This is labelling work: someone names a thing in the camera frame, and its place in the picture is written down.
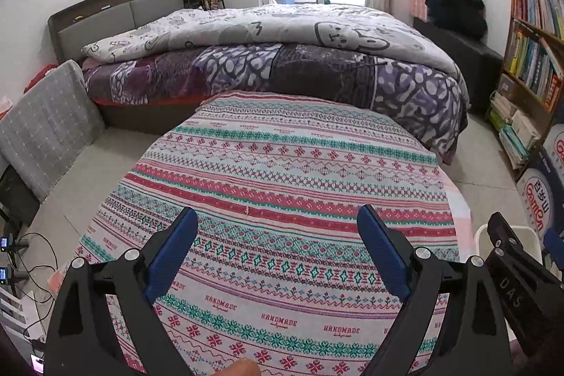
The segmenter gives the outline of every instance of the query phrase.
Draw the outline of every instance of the tiled floor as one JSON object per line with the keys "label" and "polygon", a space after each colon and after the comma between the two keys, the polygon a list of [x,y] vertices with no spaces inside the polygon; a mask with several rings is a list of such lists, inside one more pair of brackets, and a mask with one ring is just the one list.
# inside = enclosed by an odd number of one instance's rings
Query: tiled floor
{"label": "tiled floor", "polygon": [[[73,167],[58,182],[41,205],[30,231],[47,237],[57,254],[59,265],[73,255],[82,234],[100,203],[132,168],[156,136],[108,129],[88,147]],[[468,202],[473,215],[473,227],[487,223],[490,215],[500,211],[513,225],[525,224],[525,213],[515,190],[515,184],[504,162],[501,146],[490,126],[470,116],[468,128],[460,135],[458,151],[450,166],[443,166]],[[47,243],[30,236],[30,248],[23,255],[28,268],[54,262]],[[46,285],[49,269],[37,269],[33,278]],[[32,283],[36,298],[46,298]],[[39,306],[45,315],[49,302]]]}

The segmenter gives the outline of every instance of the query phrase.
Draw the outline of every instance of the silver bolt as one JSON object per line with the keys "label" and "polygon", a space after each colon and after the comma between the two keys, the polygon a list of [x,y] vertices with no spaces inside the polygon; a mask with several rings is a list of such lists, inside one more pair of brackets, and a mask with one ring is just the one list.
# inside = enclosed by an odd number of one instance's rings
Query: silver bolt
{"label": "silver bolt", "polygon": [[82,268],[84,266],[84,258],[78,257],[72,261],[72,267],[74,269]]}
{"label": "silver bolt", "polygon": [[127,261],[137,260],[139,258],[139,251],[136,248],[131,248],[125,252],[125,259]]}
{"label": "silver bolt", "polygon": [[427,258],[431,258],[431,252],[426,247],[418,247],[415,249],[415,255],[417,255],[420,259],[426,260]]}
{"label": "silver bolt", "polygon": [[472,262],[472,265],[477,266],[478,268],[480,266],[484,266],[484,260],[482,257],[478,257],[477,255],[474,255],[470,261]]}

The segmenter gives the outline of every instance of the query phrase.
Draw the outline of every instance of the bookshelf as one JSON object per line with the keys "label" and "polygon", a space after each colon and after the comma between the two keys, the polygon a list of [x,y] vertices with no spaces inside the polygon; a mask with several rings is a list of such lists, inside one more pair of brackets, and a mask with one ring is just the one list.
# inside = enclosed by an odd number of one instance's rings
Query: bookshelf
{"label": "bookshelf", "polygon": [[564,86],[563,55],[564,0],[512,0],[500,80],[505,76],[515,84],[508,99],[529,116],[540,136],[529,146],[529,159],[513,169],[515,181],[528,168],[551,128]]}

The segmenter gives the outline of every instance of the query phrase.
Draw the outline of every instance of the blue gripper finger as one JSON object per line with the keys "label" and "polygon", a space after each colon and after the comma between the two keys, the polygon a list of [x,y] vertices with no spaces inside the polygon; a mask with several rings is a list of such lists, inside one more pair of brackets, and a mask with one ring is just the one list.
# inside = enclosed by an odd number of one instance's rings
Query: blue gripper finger
{"label": "blue gripper finger", "polygon": [[560,271],[564,270],[564,241],[560,239],[558,233],[552,228],[549,228],[544,233],[542,241],[558,269]]}
{"label": "blue gripper finger", "polygon": [[407,266],[386,234],[385,223],[374,209],[363,205],[356,216],[356,225],[386,289],[405,302],[411,294],[407,285]]}
{"label": "blue gripper finger", "polygon": [[198,215],[189,209],[179,215],[180,221],[169,234],[167,240],[147,267],[147,288],[145,297],[150,304],[165,295],[170,289],[178,270],[182,266],[196,234],[198,233]]}

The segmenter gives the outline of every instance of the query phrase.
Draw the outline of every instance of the bed headboard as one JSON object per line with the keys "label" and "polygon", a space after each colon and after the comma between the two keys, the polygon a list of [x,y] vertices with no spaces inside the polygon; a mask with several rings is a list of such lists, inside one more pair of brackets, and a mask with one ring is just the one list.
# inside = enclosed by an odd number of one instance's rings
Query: bed headboard
{"label": "bed headboard", "polygon": [[47,25],[59,64],[80,62],[83,46],[183,8],[183,0],[85,0],[51,15]]}

